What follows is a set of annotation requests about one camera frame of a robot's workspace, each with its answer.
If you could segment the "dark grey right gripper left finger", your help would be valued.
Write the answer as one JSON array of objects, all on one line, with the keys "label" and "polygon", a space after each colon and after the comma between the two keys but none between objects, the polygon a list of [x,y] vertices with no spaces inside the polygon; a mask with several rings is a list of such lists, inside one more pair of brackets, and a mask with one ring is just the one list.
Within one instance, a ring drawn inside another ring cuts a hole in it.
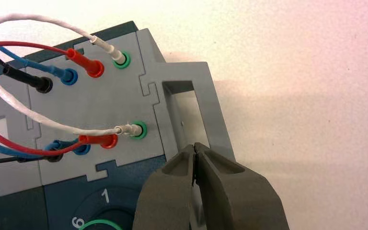
[{"label": "dark grey right gripper left finger", "polygon": [[188,230],[195,164],[193,145],[150,175],[139,194],[134,230]]}]

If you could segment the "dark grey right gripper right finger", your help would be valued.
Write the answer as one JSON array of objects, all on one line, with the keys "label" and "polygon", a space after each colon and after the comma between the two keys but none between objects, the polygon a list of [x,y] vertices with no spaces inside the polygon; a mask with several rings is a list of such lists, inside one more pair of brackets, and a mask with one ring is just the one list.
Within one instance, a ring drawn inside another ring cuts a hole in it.
[{"label": "dark grey right gripper right finger", "polygon": [[201,143],[195,152],[207,229],[289,229],[282,201],[264,176]]}]

